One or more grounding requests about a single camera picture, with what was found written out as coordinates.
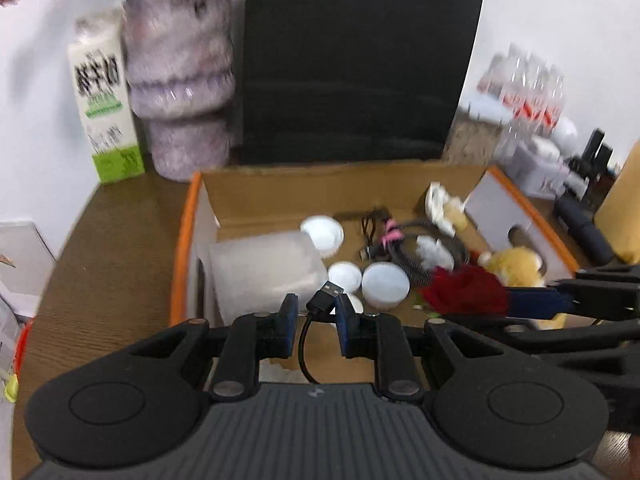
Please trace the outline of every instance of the metal screw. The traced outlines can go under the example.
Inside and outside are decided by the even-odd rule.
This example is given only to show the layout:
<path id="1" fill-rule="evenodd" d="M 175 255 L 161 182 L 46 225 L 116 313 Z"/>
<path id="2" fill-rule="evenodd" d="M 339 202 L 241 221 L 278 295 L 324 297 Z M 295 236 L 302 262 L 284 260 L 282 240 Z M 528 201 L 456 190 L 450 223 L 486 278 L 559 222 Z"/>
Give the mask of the metal screw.
<path id="1" fill-rule="evenodd" d="M 244 386 L 238 381 L 221 381 L 213 387 L 219 397 L 237 397 L 244 393 Z"/>
<path id="2" fill-rule="evenodd" d="M 420 391 L 420 386 L 413 381 L 393 381 L 389 384 L 389 391 L 397 396 L 409 397 Z"/>
<path id="3" fill-rule="evenodd" d="M 522 325 L 508 325 L 504 327 L 504 331 L 507 334 L 517 334 L 517 333 L 524 332 L 525 330 L 526 328 L 524 328 L 524 326 Z"/>

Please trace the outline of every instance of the pack of bottles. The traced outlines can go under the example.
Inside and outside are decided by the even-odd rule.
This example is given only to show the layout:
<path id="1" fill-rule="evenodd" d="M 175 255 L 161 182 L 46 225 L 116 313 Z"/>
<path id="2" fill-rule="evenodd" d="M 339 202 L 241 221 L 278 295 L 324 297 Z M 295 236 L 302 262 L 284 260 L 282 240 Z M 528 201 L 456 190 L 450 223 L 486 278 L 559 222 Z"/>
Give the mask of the pack of bottles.
<path id="1" fill-rule="evenodd" d="M 513 111 L 518 129 L 548 137 L 564 108 L 564 76 L 558 67 L 511 44 L 497 54 L 478 83 L 478 91 L 493 95 Z"/>

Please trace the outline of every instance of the white wall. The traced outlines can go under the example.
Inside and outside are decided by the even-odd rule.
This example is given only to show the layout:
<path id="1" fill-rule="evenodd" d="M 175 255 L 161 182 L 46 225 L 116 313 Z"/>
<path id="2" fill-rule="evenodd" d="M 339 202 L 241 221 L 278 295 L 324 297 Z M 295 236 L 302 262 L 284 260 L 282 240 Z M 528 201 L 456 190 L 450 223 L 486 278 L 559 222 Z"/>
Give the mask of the white wall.
<path id="1" fill-rule="evenodd" d="M 0 9 L 0 221 L 32 219 L 54 255 L 97 185 L 65 45 L 76 17 L 117 1 Z M 564 70 L 582 141 L 601 127 L 623 160 L 640 133 L 640 0 L 484 0 L 465 91 L 511 41 Z"/>
<path id="2" fill-rule="evenodd" d="M 484 0 L 463 93 L 512 41 L 562 69 L 581 143 L 599 127 L 623 162 L 640 137 L 640 0 Z"/>

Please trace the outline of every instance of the black panel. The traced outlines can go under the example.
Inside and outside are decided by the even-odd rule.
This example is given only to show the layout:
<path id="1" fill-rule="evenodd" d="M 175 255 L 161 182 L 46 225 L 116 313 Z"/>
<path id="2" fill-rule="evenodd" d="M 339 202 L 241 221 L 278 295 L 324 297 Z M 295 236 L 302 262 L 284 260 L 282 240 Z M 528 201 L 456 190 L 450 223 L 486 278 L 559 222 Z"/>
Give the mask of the black panel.
<path id="1" fill-rule="evenodd" d="M 245 161 L 440 156 L 481 4 L 246 0 Z"/>

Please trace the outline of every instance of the green label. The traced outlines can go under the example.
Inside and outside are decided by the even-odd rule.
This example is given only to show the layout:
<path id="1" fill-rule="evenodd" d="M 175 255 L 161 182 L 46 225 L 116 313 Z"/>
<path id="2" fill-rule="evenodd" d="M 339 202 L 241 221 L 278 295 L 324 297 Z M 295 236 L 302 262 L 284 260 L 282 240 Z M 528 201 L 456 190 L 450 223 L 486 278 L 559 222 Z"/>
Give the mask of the green label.
<path id="1" fill-rule="evenodd" d="M 121 109 L 122 102 L 111 90 L 107 90 L 101 94 L 92 95 L 89 98 L 89 107 L 84 114 L 92 118 L 98 115 L 108 115 Z"/>
<path id="2" fill-rule="evenodd" d="M 94 164 L 100 182 L 103 184 L 145 173 L 138 146 L 98 153 L 94 155 Z"/>

